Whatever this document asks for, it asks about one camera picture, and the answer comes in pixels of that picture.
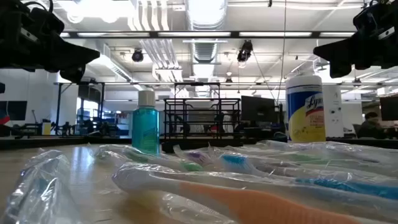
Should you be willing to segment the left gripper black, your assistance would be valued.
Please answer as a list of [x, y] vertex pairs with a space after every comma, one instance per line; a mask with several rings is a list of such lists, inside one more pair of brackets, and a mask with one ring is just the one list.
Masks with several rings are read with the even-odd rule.
[[97, 50], [65, 42], [64, 24], [53, 14], [54, 3], [1, 1], [1, 68], [60, 71], [79, 83], [86, 64], [100, 57]]

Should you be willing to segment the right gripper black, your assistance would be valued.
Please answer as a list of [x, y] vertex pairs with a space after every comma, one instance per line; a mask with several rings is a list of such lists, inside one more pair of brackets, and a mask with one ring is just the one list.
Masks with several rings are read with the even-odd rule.
[[341, 78], [356, 69], [397, 66], [397, 1], [371, 1], [353, 19], [356, 32], [347, 39], [313, 49], [330, 62], [330, 77]]

